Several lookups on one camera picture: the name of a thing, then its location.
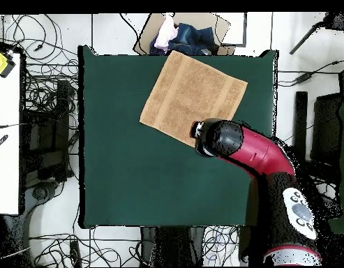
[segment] yellow device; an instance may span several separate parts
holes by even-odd
[[[9,55],[8,53],[0,53],[0,76],[2,76],[3,78],[7,77],[7,75],[12,71],[14,66],[15,63],[11,55]]]

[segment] white tile floor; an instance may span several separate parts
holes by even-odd
[[[147,19],[148,14],[132,14],[127,15],[128,21],[135,27],[139,33]],[[34,15],[46,30],[46,41],[54,42],[54,30],[50,24],[50,20],[44,15]],[[135,44],[135,34],[122,21],[118,14],[98,14],[98,15],[50,15],[51,19],[61,28],[63,46],[67,50],[76,53],[78,45],[93,46],[98,54],[136,54],[132,48]],[[232,18],[232,14],[223,13],[223,17]],[[258,56],[265,50],[270,48],[279,50],[278,60],[278,79],[290,81],[300,74],[297,71],[316,70],[327,63],[335,60],[344,59],[344,32],[329,31],[319,29],[314,33],[299,50],[290,55],[289,52],[303,37],[303,35],[316,22],[324,17],[324,13],[248,13],[247,26],[247,45],[246,47],[238,47],[235,55]],[[6,39],[13,38],[15,25],[11,17],[5,17]],[[20,23],[21,28],[25,32],[25,38],[38,38],[44,36],[40,26],[28,17],[24,18]],[[2,23],[0,20],[0,38],[2,33]],[[22,33],[17,30],[16,39],[22,37]],[[43,57],[51,52],[51,48],[44,48],[35,53],[30,51],[34,57]],[[69,59],[76,59],[71,53],[66,53]],[[53,61],[54,64],[65,64],[67,58],[60,54]],[[328,66],[322,71],[338,73],[344,69],[344,63]],[[276,135],[285,140],[292,135],[293,127],[293,107],[294,95],[296,91],[308,92],[308,125],[313,123],[313,104],[317,96],[331,94],[339,91],[338,76],[336,74],[317,74],[309,81],[294,87],[278,88],[278,104],[277,104],[277,131]],[[307,154],[309,155],[311,147],[312,129],[307,131]],[[77,156],[71,156],[70,162],[75,174],[78,172]],[[79,202],[79,184],[75,178],[71,178],[65,183],[63,193],[49,201],[47,204],[40,206],[35,210],[30,225],[30,236],[36,237],[40,235],[54,235],[56,233],[73,233],[73,221],[76,217],[77,206]],[[75,224],[75,233],[81,239],[86,239],[88,244],[89,231],[83,230]],[[99,227],[95,233],[96,239],[140,239],[139,228],[124,227]],[[37,256],[41,251],[51,243],[50,241],[33,240],[31,241],[32,256]],[[128,252],[129,246],[135,246],[135,241],[98,241],[100,248],[114,248],[121,256],[122,262],[130,257]],[[88,254],[88,248],[80,245],[82,256]],[[108,260],[116,260],[117,255],[110,252],[106,255]],[[92,255],[92,260],[97,259],[96,255]],[[225,265],[238,265],[237,248],[234,255],[225,263]],[[41,259],[40,263],[51,263],[52,260],[48,256]],[[214,265],[216,261],[205,260],[206,265]],[[118,266],[118,261],[110,263],[112,266]],[[95,261],[91,266],[103,267],[107,266],[101,259]],[[137,260],[130,260],[125,266],[138,266]]]

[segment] blue jeans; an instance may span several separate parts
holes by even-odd
[[[176,50],[187,55],[205,55],[208,50],[213,55],[218,51],[211,27],[197,30],[189,24],[179,24],[178,35],[169,42],[168,50]]]

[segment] floor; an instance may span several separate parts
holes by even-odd
[[[344,59],[344,32],[329,31],[320,29],[314,33],[299,49],[290,55],[292,47],[303,37],[310,27],[319,22],[325,13],[248,13],[247,14],[247,43],[246,47],[238,47],[235,55],[258,56],[264,50],[279,50],[278,60],[278,80],[292,81],[301,75],[302,71],[316,70],[332,61]],[[136,54],[132,48],[135,44],[135,34],[130,27],[119,17],[118,14],[98,14],[98,15],[49,15],[50,19],[44,15],[34,15],[42,24],[46,31],[46,41],[54,43],[57,34],[51,25],[51,20],[56,22],[61,28],[63,48],[71,51],[65,52],[66,57],[62,54],[54,58],[49,56],[41,61],[50,62],[51,64],[66,64],[69,59],[76,59],[78,45],[92,46],[98,54]],[[127,14],[128,21],[140,32],[148,14]],[[15,24],[11,16],[4,17],[2,25],[0,17],[0,38],[2,31],[6,33],[5,38],[13,38]],[[20,27],[24,31],[25,38],[42,39],[44,31],[40,25],[33,19],[25,17],[20,22]],[[21,30],[17,29],[15,38],[22,38]],[[37,57],[44,57],[49,53],[51,48],[42,48],[34,52],[29,50],[30,54]],[[27,63],[37,64],[36,61],[27,59]],[[293,87],[278,88],[277,104],[277,122],[276,135],[285,140],[292,136],[293,126],[293,107],[294,95],[296,91],[308,92],[308,118],[307,124],[313,124],[313,104],[318,96],[332,94],[339,91],[337,73],[344,69],[344,62],[335,66],[327,66],[322,69],[322,73],[315,74],[309,81]],[[29,70],[40,72],[41,66],[29,65]],[[73,66],[63,67],[66,72],[76,71]],[[74,125],[74,119],[71,119],[71,125]],[[312,128],[307,130],[307,155],[309,156],[311,147]],[[77,153],[78,143],[71,153]],[[78,161],[75,155],[70,156],[70,164],[75,174],[78,175]],[[82,256],[89,255],[90,236],[94,235],[96,241],[91,245],[96,248],[113,248],[121,256],[121,261],[125,262],[130,258],[128,250],[135,247],[140,239],[139,228],[125,227],[98,227],[95,230],[83,230],[74,224],[77,216],[79,203],[79,183],[76,178],[69,179],[65,184],[60,196],[49,201],[43,206],[39,206],[33,214],[30,225],[30,237],[41,237],[40,239],[31,240],[31,254],[36,257],[42,253],[43,249],[48,247],[53,239],[58,235],[61,239],[67,234],[73,233],[75,225],[75,234],[80,239],[85,239],[86,246],[80,244]],[[218,231],[229,233],[230,228]],[[219,245],[224,249],[221,255],[216,249],[211,249],[204,259],[205,266],[218,266],[225,263],[225,266],[238,266],[237,244],[233,244],[227,235],[219,237]],[[68,253],[68,244],[63,243],[62,249]],[[105,257],[110,261],[111,266],[119,266],[119,258],[115,252],[108,252]],[[96,254],[91,255],[92,267],[106,267],[106,261],[99,259]],[[52,258],[48,255],[43,256],[41,264],[52,263]],[[136,267],[139,262],[135,259],[129,260],[124,266]]]

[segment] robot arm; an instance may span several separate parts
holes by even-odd
[[[297,186],[291,161],[274,141],[220,119],[195,122],[190,136],[196,139],[195,150],[200,155],[219,157],[257,178],[256,245],[261,263],[320,265],[313,212]]]

